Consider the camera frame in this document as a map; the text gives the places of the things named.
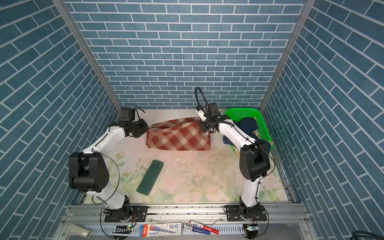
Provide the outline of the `red plaid skirt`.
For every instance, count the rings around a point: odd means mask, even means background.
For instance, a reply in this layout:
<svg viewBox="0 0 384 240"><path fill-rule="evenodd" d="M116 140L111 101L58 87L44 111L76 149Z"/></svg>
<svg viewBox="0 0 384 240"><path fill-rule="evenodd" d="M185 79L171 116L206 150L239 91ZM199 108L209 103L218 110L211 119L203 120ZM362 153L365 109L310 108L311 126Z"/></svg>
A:
<svg viewBox="0 0 384 240"><path fill-rule="evenodd" d="M150 149L166 151L208 151L211 136L202 132L200 121L195 117L153 124L147 131L146 145Z"/></svg>

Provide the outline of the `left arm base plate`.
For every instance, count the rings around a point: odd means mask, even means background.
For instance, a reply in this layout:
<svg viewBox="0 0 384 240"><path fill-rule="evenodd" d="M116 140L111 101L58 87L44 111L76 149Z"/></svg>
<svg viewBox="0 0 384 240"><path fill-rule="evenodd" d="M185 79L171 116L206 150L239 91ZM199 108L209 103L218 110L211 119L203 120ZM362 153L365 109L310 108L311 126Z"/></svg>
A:
<svg viewBox="0 0 384 240"><path fill-rule="evenodd" d="M109 210L104 209L106 223L143 223L146 220L148 206L133 206L129 210L124 209Z"/></svg>

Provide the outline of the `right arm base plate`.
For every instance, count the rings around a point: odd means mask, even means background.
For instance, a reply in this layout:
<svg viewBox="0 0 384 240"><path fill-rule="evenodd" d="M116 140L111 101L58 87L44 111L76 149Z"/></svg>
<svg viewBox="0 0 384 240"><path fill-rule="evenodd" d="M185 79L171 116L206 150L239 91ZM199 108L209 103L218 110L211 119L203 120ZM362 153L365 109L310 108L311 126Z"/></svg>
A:
<svg viewBox="0 0 384 240"><path fill-rule="evenodd" d="M229 222L239 221L266 221L268 219L267 213L263 205L257 204L253 207L246 207L245 205L226 205L224 212Z"/></svg>

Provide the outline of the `dark blue denim skirt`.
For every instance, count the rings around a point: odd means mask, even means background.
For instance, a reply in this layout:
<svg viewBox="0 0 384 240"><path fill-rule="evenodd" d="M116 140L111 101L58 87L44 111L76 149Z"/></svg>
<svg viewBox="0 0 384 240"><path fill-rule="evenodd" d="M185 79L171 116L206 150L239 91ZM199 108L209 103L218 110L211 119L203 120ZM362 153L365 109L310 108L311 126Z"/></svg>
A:
<svg viewBox="0 0 384 240"><path fill-rule="evenodd" d="M237 126L240 130L242 130L247 136L255 139L256 141L263 141L263 143L267 143L267 146L265 147L265 151L267 153L270 153L272 145L270 142L265 141L264 139L258 139L254 134L253 131L259 130L259 126L257 124L257 121L255 118L244 118L240 120L239 122L233 121L233 124Z"/></svg>

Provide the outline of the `green plastic basket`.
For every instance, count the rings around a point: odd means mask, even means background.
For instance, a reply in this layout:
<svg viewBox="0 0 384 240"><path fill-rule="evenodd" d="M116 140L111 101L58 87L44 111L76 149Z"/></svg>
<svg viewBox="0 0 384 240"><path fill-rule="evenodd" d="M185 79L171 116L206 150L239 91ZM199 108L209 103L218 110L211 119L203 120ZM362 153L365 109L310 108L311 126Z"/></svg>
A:
<svg viewBox="0 0 384 240"><path fill-rule="evenodd" d="M267 124L262 113L254 108L230 108L226 110L225 114L230 117L234 122L239 122L244 118L254 118L258 125L258 137L262 140L268 141L271 144L271 150L274 148L274 143L270 136Z"/></svg>

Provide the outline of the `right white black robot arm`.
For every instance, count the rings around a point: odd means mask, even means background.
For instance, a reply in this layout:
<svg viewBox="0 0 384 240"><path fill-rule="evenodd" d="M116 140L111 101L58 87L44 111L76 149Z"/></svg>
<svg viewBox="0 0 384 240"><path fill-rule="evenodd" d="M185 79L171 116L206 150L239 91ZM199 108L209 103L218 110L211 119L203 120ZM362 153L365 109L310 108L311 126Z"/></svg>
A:
<svg viewBox="0 0 384 240"><path fill-rule="evenodd" d="M239 168L245 178L244 190L240 198L240 212L242 218L251 220L256 217L256 212L261 209L259 190L261 183L271 173L269 143L258 141L242 131L226 115L210 116L208 113L198 111L201 121L199 126L203 132L220 132L240 151Z"/></svg>

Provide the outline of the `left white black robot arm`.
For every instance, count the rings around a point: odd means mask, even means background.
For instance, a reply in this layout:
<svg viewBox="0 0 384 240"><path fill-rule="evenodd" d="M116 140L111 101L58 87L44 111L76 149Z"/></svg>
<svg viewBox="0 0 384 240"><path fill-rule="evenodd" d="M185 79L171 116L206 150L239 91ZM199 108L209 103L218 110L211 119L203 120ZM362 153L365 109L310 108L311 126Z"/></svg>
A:
<svg viewBox="0 0 384 240"><path fill-rule="evenodd" d="M120 174L116 160L107 156L116 144L125 137L141 137L149 129L143 120L119 121L111 124L106 132L79 153L69 157L69 184L72 189L86 193L92 197L95 205L104 205L102 213L106 222L144 222L148 207L131 206L130 199L118 192L119 186L113 186L106 160L112 162Z"/></svg>

